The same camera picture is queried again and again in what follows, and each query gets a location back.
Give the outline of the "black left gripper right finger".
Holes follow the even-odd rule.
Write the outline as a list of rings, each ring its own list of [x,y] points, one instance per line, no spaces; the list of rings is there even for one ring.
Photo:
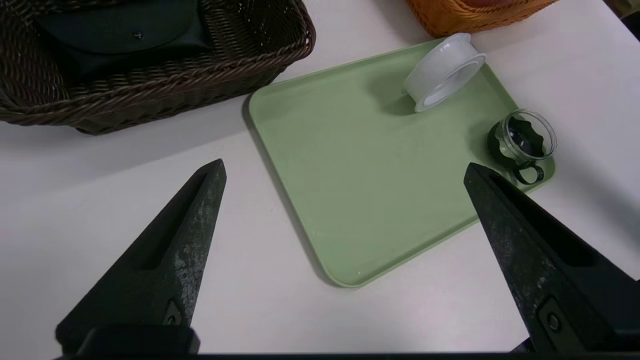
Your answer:
[[[638,353],[638,281],[489,167],[464,186],[537,353]]]

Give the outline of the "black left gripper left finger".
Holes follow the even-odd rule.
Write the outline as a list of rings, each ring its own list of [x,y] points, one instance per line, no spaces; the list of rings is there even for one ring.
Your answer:
[[[55,329],[64,356],[192,356],[226,167],[195,171]]]

